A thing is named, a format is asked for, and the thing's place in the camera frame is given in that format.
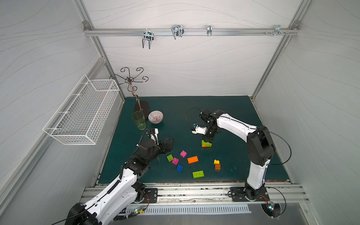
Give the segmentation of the blue brick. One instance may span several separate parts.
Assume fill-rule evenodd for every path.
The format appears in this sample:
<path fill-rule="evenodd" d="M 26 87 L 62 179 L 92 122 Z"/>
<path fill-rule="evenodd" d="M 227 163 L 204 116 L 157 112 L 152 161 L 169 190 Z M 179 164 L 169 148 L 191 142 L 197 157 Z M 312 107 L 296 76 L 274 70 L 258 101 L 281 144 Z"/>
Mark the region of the blue brick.
<path fill-rule="evenodd" d="M 178 172 L 182 172 L 182 171 L 183 171 L 183 166 L 182 166 L 182 165 L 178 165 L 177 168 L 176 168 L 176 170 L 177 170 Z"/>

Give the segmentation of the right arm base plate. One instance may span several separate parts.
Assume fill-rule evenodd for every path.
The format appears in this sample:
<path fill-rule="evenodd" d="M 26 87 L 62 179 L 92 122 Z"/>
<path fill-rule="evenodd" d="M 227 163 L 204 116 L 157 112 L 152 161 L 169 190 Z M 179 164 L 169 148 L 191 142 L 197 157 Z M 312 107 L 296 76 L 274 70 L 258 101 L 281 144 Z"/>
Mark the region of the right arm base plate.
<path fill-rule="evenodd" d="M 231 187 L 227 196 L 233 202 L 266 202 L 270 200 L 265 187 L 257 190 L 250 187 Z"/>

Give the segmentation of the small green brick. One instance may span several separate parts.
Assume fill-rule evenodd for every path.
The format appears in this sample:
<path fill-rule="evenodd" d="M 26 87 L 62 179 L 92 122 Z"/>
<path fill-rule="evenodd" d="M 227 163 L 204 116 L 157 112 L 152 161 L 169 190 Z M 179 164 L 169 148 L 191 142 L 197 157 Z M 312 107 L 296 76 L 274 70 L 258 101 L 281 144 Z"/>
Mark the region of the small green brick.
<path fill-rule="evenodd" d="M 172 156 L 172 154 L 170 154 L 170 155 L 167 156 L 167 160 L 168 160 L 169 162 L 172 162 L 172 161 L 173 161 L 173 156 Z"/>

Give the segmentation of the orange 2x3 brick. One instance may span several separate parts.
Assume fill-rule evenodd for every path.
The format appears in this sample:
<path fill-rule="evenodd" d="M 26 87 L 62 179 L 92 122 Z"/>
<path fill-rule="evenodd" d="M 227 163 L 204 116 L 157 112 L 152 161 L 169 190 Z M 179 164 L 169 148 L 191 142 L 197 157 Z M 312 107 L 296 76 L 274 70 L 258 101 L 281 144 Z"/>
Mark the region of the orange 2x3 brick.
<path fill-rule="evenodd" d="M 188 161 L 189 164 L 192 164 L 192 163 L 198 162 L 199 159 L 198 159 L 197 156 L 194 156 L 194 157 L 189 157 L 189 158 L 187 159 L 187 161 Z"/>

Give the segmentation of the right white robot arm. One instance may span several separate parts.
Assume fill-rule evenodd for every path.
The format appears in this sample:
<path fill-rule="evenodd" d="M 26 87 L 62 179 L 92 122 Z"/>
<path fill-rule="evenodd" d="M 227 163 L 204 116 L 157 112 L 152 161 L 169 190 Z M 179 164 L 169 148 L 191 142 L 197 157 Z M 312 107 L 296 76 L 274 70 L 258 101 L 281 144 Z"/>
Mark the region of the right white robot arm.
<path fill-rule="evenodd" d="M 269 130 L 265 126 L 257 127 L 239 121 L 222 110 L 211 112 L 205 109 L 199 116 L 205 126 L 193 125 L 191 131 L 202 135 L 203 147 L 212 146 L 215 134 L 221 129 L 238 136 L 247 144 L 250 168 L 243 193 L 247 200 L 255 201 L 265 187 L 265 175 L 276 151 Z"/>

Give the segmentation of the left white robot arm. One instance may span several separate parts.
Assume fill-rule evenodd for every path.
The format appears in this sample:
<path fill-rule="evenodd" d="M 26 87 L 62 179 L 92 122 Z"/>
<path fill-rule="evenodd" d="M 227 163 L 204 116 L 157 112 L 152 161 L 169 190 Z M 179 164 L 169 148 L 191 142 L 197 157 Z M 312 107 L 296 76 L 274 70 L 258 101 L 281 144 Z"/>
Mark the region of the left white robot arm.
<path fill-rule="evenodd" d="M 173 150 L 173 143 L 172 138 L 141 141 L 135 154 L 122 166 L 119 176 L 84 205 L 76 203 L 70 209 L 65 224 L 108 225 L 129 204 L 142 201 L 145 185 L 139 179 L 148 171 L 150 162 L 160 154 Z"/>

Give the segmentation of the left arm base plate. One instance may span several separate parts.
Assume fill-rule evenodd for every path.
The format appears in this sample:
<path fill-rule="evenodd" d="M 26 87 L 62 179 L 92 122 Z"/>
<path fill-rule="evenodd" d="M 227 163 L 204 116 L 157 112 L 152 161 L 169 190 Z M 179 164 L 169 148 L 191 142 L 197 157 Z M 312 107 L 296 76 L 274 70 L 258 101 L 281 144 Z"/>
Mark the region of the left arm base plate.
<path fill-rule="evenodd" d="M 146 188 L 144 195 L 140 203 L 157 203 L 158 202 L 158 189 L 157 188 Z"/>

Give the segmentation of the long lime green brick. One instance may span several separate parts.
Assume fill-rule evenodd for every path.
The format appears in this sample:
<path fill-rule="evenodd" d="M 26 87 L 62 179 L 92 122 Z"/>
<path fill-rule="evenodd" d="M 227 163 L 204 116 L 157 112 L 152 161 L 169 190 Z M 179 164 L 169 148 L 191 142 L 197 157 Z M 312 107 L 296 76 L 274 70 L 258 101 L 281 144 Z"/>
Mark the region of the long lime green brick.
<path fill-rule="evenodd" d="M 212 145 L 212 143 L 202 140 L 202 145 L 210 145 L 210 144 Z"/>

